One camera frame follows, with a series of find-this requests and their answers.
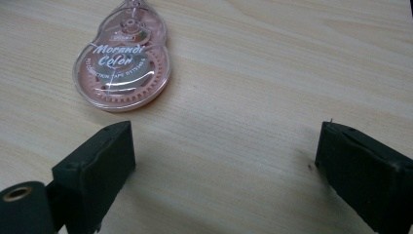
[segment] correction tape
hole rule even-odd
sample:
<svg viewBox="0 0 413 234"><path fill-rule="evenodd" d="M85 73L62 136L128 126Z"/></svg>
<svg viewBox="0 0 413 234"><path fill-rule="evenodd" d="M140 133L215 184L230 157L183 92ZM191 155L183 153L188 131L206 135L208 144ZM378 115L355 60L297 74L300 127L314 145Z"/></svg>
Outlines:
<svg viewBox="0 0 413 234"><path fill-rule="evenodd" d="M166 41L164 20L144 0L123 2L77 58L76 89L106 111L127 111L148 103L169 79Z"/></svg>

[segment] light wooden surface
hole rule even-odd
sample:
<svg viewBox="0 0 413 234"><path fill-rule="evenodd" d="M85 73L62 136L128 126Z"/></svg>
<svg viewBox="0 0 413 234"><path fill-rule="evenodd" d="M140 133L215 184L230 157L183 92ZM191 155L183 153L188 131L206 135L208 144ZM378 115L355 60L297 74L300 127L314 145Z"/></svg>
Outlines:
<svg viewBox="0 0 413 234"><path fill-rule="evenodd" d="M151 0L171 79L114 114L80 97L72 66L119 4L0 2L0 189L48 183L96 131L131 120L137 170L100 233L373 233L314 159L331 118L413 157L408 0Z"/></svg>

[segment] transparent plastic casing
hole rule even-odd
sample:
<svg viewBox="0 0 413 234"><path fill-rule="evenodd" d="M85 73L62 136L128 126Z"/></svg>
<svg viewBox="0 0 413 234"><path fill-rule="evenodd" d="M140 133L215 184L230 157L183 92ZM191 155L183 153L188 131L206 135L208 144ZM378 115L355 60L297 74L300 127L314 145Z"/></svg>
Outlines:
<svg viewBox="0 0 413 234"><path fill-rule="evenodd" d="M143 0L127 0L100 25L73 68L76 89L92 105L127 111L155 98L168 82L167 27Z"/></svg>

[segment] black clamp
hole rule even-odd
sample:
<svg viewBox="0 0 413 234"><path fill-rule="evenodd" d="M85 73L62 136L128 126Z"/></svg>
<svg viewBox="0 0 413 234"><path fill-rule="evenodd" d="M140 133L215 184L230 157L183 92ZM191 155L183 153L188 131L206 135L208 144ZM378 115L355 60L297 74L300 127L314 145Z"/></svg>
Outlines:
<svg viewBox="0 0 413 234"><path fill-rule="evenodd" d="M0 193L0 233L95 233L134 168L131 122L103 128L52 168L46 187L29 181Z"/></svg>
<svg viewBox="0 0 413 234"><path fill-rule="evenodd" d="M323 122L316 166L374 231L409 232L413 160L353 128Z"/></svg>

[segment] metal ring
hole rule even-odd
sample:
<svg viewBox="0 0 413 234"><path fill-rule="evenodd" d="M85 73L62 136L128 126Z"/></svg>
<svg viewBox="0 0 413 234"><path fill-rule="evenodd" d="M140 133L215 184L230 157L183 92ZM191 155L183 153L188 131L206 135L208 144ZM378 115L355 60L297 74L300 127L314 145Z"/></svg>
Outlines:
<svg viewBox="0 0 413 234"><path fill-rule="evenodd" d="M31 187L18 187L3 196L5 202L15 202L31 193Z"/></svg>

